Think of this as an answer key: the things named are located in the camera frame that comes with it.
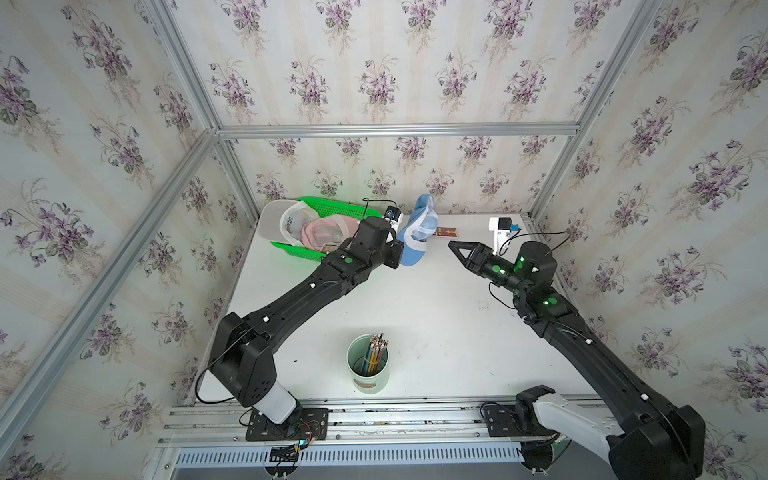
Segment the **light blue baseball cap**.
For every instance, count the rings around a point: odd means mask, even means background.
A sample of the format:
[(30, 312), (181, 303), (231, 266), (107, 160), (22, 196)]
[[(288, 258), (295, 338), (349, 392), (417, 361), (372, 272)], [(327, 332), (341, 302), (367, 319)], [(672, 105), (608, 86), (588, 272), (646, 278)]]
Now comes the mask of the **light blue baseball cap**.
[(397, 239), (404, 244), (400, 260), (402, 266), (414, 266), (427, 251), (428, 239), (438, 228), (438, 214), (431, 194), (421, 195), (414, 206), (408, 223), (398, 233)]

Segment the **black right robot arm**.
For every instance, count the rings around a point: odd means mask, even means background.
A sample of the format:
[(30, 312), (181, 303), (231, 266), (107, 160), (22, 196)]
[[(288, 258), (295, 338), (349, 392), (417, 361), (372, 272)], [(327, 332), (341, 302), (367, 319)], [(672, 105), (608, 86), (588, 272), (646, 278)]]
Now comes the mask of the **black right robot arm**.
[(448, 247), (468, 271), (512, 293), (512, 309), (576, 368), (610, 412), (597, 415), (539, 385), (519, 392), (512, 406), (482, 406), (491, 435), (500, 434), (500, 421), (508, 418), (527, 437), (570, 438), (608, 463), (619, 479), (702, 475), (704, 419), (651, 388), (590, 330), (552, 285), (557, 262), (548, 245), (527, 241), (513, 262), (480, 242), (451, 241)]

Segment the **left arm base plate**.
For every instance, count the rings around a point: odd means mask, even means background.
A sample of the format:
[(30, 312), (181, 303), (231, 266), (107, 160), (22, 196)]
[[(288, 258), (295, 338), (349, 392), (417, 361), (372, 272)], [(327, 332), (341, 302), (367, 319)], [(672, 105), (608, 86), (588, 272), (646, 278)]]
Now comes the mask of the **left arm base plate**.
[(249, 442), (324, 440), (329, 426), (327, 408), (303, 408), (277, 424), (254, 410), (247, 423), (245, 439)]

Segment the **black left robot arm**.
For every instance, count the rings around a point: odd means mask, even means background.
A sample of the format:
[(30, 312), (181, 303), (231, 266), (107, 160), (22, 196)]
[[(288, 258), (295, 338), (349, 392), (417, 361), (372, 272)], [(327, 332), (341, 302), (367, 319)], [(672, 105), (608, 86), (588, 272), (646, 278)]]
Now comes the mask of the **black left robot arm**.
[(404, 243), (390, 222), (363, 219), (355, 234), (327, 254), (294, 288), (243, 317), (235, 312), (219, 322), (205, 371), (243, 407), (273, 424), (300, 421), (302, 407), (277, 379), (274, 354), (288, 337), (330, 303), (367, 281), (378, 267), (399, 267)]

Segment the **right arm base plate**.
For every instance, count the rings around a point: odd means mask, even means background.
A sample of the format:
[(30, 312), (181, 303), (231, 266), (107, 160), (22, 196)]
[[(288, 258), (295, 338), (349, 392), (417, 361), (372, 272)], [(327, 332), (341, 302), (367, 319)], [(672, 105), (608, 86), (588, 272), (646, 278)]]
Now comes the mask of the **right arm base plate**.
[(523, 418), (515, 404), (503, 405), (494, 401), (484, 402), (479, 407), (481, 419), (492, 438), (523, 438), (526, 441), (543, 441), (558, 435), (557, 432), (541, 426), (532, 417)]

